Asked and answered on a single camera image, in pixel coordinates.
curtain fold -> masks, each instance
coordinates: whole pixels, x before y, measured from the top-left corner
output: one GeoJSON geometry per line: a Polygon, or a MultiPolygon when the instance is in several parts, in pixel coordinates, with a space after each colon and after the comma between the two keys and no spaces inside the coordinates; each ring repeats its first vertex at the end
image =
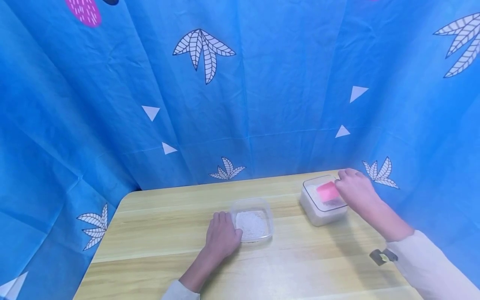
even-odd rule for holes
{"type": "Polygon", "coordinates": [[[0,299],[73,298],[131,191],[346,167],[480,286],[479,32],[474,0],[0,0],[0,299]]]}

wooden table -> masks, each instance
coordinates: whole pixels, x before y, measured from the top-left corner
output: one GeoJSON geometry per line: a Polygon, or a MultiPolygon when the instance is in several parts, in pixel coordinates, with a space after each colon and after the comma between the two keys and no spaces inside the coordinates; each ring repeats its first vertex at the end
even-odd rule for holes
{"type": "Polygon", "coordinates": [[[299,205],[302,182],[336,172],[132,192],[121,202],[76,300],[159,300],[204,245],[213,212],[239,199],[271,205],[270,242],[245,244],[211,278],[202,300],[420,299],[395,266],[370,258],[383,239],[351,210],[312,226],[299,205]]]}

wrist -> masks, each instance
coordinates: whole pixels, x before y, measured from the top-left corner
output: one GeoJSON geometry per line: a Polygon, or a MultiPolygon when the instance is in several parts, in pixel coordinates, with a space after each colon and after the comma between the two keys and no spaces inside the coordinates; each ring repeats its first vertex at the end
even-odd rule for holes
{"type": "Polygon", "coordinates": [[[410,225],[382,200],[376,206],[372,206],[361,217],[380,233],[387,242],[404,240],[415,232],[410,225]]]}
{"type": "Polygon", "coordinates": [[[207,247],[204,247],[200,251],[195,260],[202,265],[202,268],[205,271],[208,271],[210,273],[213,272],[222,262],[219,256],[215,255],[215,253],[209,250],[207,247]]]}

clear plastic box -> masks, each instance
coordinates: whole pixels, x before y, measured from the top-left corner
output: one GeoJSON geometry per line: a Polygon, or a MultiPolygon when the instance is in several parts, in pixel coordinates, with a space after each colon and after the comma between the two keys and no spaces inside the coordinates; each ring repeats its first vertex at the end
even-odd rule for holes
{"type": "Polygon", "coordinates": [[[314,226],[334,222],[347,213],[348,206],[340,196],[328,202],[322,202],[320,199],[316,189],[331,181],[335,181],[335,177],[325,175],[303,183],[300,205],[314,226]]]}
{"type": "Polygon", "coordinates": [[[253,228],[253,230],[249,230],[248,228],[241,228],[243,229],[243,236],[241,239],[242,243],[254,243],[263,240],[267,240],[273,236],[274,227],[273,227],[273,215],[272,211],[270,210],[270,205],[267,201],[262,198],[251,198],[251,199],[244,199],[236,201],[232,208],[230,209],[230,213],[232,214],[232,221],[235,229],[240,228],[243,223],[242,220],[237,220],[237,216],[244,217],[248,215],[248,217],[254,219],[256,221],[256,225],[260,225],[263,228],[253,228]]]}

fingers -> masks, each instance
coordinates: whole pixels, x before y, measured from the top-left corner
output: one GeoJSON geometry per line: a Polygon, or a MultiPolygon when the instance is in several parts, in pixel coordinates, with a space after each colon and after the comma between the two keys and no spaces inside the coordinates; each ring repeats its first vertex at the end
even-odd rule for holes
{"type": "Polygon", "coordinates": [[[344,180],[347,177],[347,174],[345,170],[340,170],[338,171],[338,176],[340,177],[340,180],[344,180]]]}
{"type": "Polygon", "coordinates": [[[237,239],[238,242],[241,241],[242,235],[243,235],[243,230],[241,230],[241,229],[236,229],[235,230],[235,238],[237,239]]]}
{"type": "Polygon", "coordinates": [[[220,223],[220,213],[214,213],[213,214],[213,224],[218,224],[220,223]]]}
{"type": "Polygon", "coordinates": [[[225,220],[227,221],[227,224],[233,224],[232,214],[231,213],[226,213],[225,214],[225,220]]]}
{"type": "Polygon", "coordinates": [[[340,177],[340,180],[345,180],[347,177],[363,176],[363,174],[355,169],[346,168],[338,171],[338,176],[340,177]]]}
{"type": "Polygon", "coordinates": [[[351,168],[347,168],[345,169],[345,173],[349,176],[355,176],[357,174],[357,170],[354,170],[354,169],[351,169],[351,168]]]}

